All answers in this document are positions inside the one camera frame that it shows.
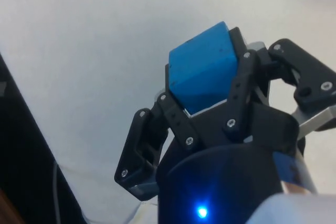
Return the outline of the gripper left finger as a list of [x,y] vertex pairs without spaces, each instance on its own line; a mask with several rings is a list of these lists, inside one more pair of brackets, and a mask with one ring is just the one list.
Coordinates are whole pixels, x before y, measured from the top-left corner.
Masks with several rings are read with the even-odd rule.
[[203,144],[191,119],[184,113],[169,88],[165,88],[152,109],[135,113],[119,159],[114,180],[140,201],[147,201],[172,188],[184,191],[188,187],[200,194],[202,179],[197,166],[196,151]]

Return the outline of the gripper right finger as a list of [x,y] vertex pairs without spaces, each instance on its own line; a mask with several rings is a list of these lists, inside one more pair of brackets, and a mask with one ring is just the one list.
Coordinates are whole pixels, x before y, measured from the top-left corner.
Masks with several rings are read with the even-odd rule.
[[[226,103],[223,130],[234,141],[296,141],[313,131],[335,128],[335,72],[289,39],[249,49],[239,28],[229,31],[238,69]],[[294,86],[294,114],[272,108],[269,85]]]

